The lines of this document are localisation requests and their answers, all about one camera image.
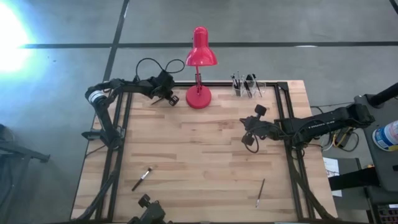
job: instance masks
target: red desk lamp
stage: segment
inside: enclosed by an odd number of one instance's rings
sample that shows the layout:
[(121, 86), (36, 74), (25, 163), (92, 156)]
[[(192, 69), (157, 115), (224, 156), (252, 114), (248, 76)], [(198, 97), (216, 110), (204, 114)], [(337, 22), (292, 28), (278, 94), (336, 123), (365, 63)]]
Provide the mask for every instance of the red desk lamp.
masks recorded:
[(193, 30), (193, 48), (189, 51), (185, 64), (195, 66), (197, 73), (195, 75), (196, 85), (187, 91), (187, 103), (192, 108), (202, 109), (207, 107), (211, 101), (210, 90), (201, 84), (199, 66), (211, 66), (217, 64), (217, 58), (209, 48), (208, 32), (206, 27), (196, 27)]

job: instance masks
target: table leg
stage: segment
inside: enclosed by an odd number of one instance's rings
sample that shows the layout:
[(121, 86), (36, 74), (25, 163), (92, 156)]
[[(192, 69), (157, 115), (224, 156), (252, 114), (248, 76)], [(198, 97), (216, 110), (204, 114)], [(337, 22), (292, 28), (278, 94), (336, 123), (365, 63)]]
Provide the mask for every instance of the table leg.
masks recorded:
[(361, 169), (347, 174), (329, 177), (331, 190), (341, 190), (352, 187), (380, 186), (374, 167)]

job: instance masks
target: lamp shade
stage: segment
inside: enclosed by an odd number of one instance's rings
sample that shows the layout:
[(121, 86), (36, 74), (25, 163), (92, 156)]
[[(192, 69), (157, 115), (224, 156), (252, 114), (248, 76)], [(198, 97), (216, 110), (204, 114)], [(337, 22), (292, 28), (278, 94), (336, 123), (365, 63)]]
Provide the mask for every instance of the lamp shade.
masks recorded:
[(189, 51), (185, 64), (188, 66), (210, 66), (217, 64), (216, 55), (209, 48), (206, 27), (196, 27), (193, 30), (193, 48)]

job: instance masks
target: white paper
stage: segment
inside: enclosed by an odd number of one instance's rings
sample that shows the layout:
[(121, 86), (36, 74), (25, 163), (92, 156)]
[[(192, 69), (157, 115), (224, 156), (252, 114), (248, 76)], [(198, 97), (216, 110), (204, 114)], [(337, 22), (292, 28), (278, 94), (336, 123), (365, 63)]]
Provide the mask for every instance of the white paper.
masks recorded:
[[(338, 170), (338, 160), (337, 159), (329, 159), (323, 158), (323, 162), (325, 163), (326, 174), (328, 177), (334, 177), (340, 175)], [(342, 197), (341, 190), (334, 190), (331, 192), (333, 196)]]

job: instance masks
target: lamp base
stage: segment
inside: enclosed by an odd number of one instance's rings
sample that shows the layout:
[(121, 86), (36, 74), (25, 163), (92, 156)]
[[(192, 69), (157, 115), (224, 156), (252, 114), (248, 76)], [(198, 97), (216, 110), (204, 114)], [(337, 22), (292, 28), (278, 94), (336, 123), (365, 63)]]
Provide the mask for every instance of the lamp base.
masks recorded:
[(211, 102), (211, 91), (205, 86), (201, 86), (201, 94), (198, 95), (197, 86), (194, 85), (187, 91), (187, 103), (190, 107), (195, 109), (202, 109), (207, 107)]

